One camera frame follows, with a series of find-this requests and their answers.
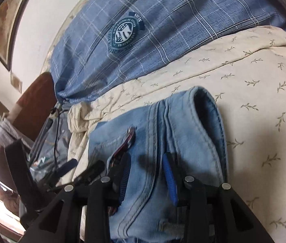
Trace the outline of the brown headboard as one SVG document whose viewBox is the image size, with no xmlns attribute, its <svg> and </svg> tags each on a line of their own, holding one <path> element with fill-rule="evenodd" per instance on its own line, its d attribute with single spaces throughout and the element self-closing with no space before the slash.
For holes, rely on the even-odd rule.
<svg viewBox="0 0 286 243">
<path fill-rule="evenodd" d="M 9 120 L 17 130 L 35 142 L 56 102 L 52 75 L 45 72 L 28 87 L 3 119 Z M 6 161 L 5 148 L 0 152 L 0 182 L 16 190 Z"/>
</svg>

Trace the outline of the framed wall picture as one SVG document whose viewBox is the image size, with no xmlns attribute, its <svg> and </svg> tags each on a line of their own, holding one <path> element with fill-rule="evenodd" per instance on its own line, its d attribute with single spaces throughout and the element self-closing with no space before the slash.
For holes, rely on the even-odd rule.
<svg viewBox="0 0 286 243">
<path fill-rule="evenodd" d="M 4 0 L 0 4 L 0 62 L 10 71 L 17 30 L 29 0 Z"/>
</svg>

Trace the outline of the grey hanging cloth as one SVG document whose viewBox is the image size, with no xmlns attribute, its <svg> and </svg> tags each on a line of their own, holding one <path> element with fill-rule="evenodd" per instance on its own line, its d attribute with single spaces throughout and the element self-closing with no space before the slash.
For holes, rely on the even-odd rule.
<svg viewBox="0 0 286 243">
<path fill-rule="evenodd" d="M 31 149 L 34 142 L 28 138 L 26 135 L 21 133 L 19 130 L 17 130 L 9 120 L 6 118 L 1 121 L 0 124 L 0 152 L 10 144 L 14 143 L 18 139 L 21 139 L 23 144 Z"/>
</svg>

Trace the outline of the small wall poster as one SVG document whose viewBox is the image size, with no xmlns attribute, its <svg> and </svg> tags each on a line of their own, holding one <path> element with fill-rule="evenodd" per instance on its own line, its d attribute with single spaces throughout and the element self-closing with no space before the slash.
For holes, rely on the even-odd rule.
<svg viewBox="0 0 286 243">
<path fill-rule="evenodd" d="M 15 90 L 17 90 L 19 93 L 22 93 L 22 81 L 14 75 L 14 73 L 10 73 L 10 83 L 13 86 Z"/>
</svg>

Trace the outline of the cream leaf-print quilt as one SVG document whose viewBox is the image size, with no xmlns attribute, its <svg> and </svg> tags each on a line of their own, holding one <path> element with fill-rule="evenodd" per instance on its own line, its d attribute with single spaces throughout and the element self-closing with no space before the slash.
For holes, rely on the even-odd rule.
<svg viewBox="0 0 286 243">
<path fill-rule="evenodd" d="M 261 26 L 219 38 L 166 67 L 74 105 L 68 158 L 90 162 L 89 134 L 100 121 L 193 86 L 210 91 L 224 119 L 230 180 L 275 242 L 286 242 L 286 32 Z"/>
</svg>

